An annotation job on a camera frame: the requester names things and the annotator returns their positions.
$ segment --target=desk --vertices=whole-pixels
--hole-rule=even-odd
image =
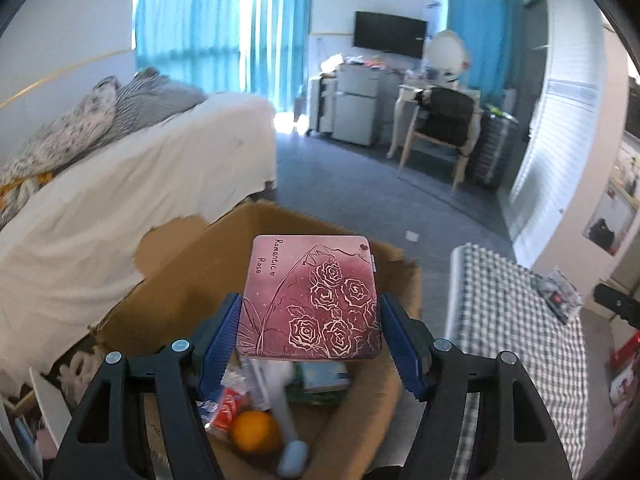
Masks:
[[[400,137],[400,117],[402,117],[404,106],[409,102],[417,104],[415,102],[415,96],[417,95],[417,93],[423,90],[431,90],[434,86],[436,85],[430,83],[421,83],[420,86],[416,86],[413,84],[401,84],[398,87],[398,99],[396,100],[396,104],[394,105],[394,124],[391,135],[391,146],[389,147],[389,151],[386,152],[386,158],[392,158],[396,152],[396,148],[398,147]],[[455,90],[471,97],[476,102],[476,109],[480,109],[479,90],[471,90],[467,88]]]

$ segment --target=metal screw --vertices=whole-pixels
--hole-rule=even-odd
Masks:
[[[433,346],[436,348],[436,350],[440,350],[441,352],[448,352],[449,350],[451,350],[451,341],[443,338],[436,339],[436,341],[433,342]]]
[[[184,352],[189,348],[190,343],[186,339],[178,339],[171,343],[171,350],[174,352]]]
[[[518,360],[518,358],[516,357],[516,354],[512,352],[502,352],[500,354],[500,359],[502,359],[503,363],[507,363],[508,365],[514,365]]]
[[[107,357],[104,358],[104,360],[107,361],[108,365],[114,365],[120,359],[122,359],[122,354],[120,352],[111,352],[107,354]]]

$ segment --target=rose illustration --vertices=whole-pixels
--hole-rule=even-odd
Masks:
[[[371,328],[372,323],[365,316],[363,310],[350,310],[344,314],[344,319],[351,330],[364,332],[367,328]]]
[[[318,280],[325,286],[338,286],[342,281],[342,271],[340,265],[335,260],[323,262],[316,267],[316,276]]]
[[[337,306],[332,306],[329,313],[331,313],[332,319],[342,319],[342,311]]]
[[[369,332],[369,335],[367,335],[367,343],[369,343],[369,346],[374,352],[379,352],[382,346],[380,332]]]
[[[332,358],[348,358],[356,352],[356,339],[347,324],[341,319],[334,319],[325,324],[322,335]]]
[[[318,320],[303,314],[289,321],[289,343],[296,348],[311,350],[322,344],[322,335]]]
[[[376,328],[378,320],[378,304],[374,300],[371,300],[365,305],[364,311],[365,317],[369,319],[370,324],[372,324],[372,326]]]
[[[356,308],[366,307],[371,299],[367,285],[355,278],[347,278],[344,280],[340,290],[347,303]]]
[[[325,310],[338,306],[338,295],[324,283],[316,283],[311,287],[309,299],[313,306],[322,307]]]

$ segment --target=orange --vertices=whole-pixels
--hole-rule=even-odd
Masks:
[[[238,450],[248,454],[272,453],[282,447],[278,423],[267,412],[240,413],[231,424],[229,438]]]

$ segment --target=pillow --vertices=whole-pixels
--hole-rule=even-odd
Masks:
[[[92,144],[91,151],[190,110],[206,99],[199,88],[169,79],[155,68],[138,72],[118,91],[113,125]]]

